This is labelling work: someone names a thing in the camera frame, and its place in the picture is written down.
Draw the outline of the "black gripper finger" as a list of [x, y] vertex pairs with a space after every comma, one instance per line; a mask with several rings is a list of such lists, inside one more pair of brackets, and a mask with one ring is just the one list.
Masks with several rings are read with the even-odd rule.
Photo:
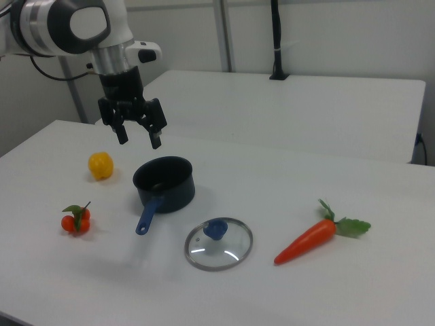
[[137, 107], [136, 121], [148, 131], [152, 148], [158, 149], [162, 145], [160, 140], [162, 129], [167, 126], [160, 101], [157, 98], [141, 101]]
[[118, 103], [103, 97], [98, 100], [98, 105], [103, 124], [110, 126], [116, 133], [119, 144], [125, 144], [128, 141], [128, 136], [123, 125], [124, 117]]

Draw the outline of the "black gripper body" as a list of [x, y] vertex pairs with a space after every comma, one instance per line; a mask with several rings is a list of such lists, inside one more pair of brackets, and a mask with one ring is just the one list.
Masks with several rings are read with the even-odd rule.
[[145, 115], [142, 107], [143, 84], [138, 67], [113, 75], [99, 75], [104, 97], [99, 99], [103, 120], [112, 120], [114, 110], [121, 103], [121, 115], [125, 120], [137, 120]]

